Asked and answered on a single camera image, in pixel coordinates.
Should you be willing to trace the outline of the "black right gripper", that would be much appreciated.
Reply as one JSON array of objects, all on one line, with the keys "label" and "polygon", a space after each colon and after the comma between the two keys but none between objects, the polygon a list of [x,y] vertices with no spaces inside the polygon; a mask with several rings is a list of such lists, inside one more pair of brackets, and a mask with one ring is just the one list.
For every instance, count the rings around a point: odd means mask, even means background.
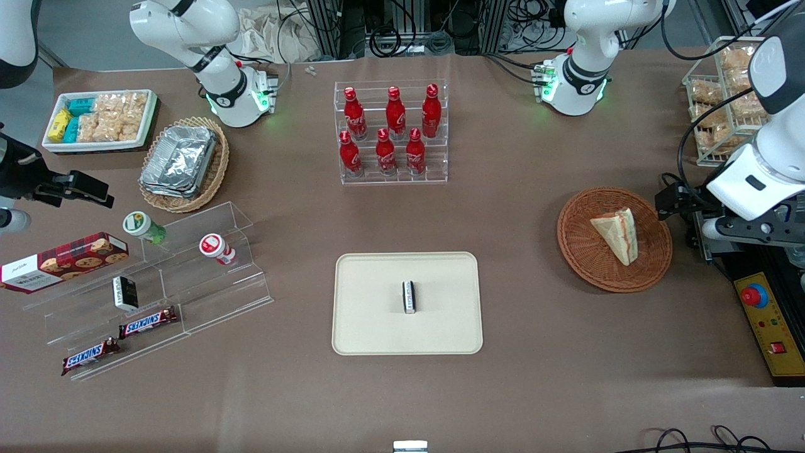
[{"label": "black right gripper", "polygon": [[71,171],[68,177],[51,177],[38,149],[1,134],[1,196],[39,201],[60,207],[64,199],[88,201],[113,208],[109,184],[90,175]]}]

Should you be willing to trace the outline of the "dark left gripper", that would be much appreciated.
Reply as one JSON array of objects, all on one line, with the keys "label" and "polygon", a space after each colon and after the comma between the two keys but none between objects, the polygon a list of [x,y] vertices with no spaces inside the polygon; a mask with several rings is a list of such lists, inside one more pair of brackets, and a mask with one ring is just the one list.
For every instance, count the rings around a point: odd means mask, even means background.
[{"label": "dark left gripper", "polygon": [[[684,217],[698,212],[704,217],[713,217],[716,214],[716,198],[707,189],[686,188],[681,182],[673,182],[656,193],[655,210],[659,221],[665,221],[682,210]],[[800,247],[804,244],[803,197],[786,199],[753,220],[745,220],[737,215],[724,216],[722,235],[734,242]]]}]

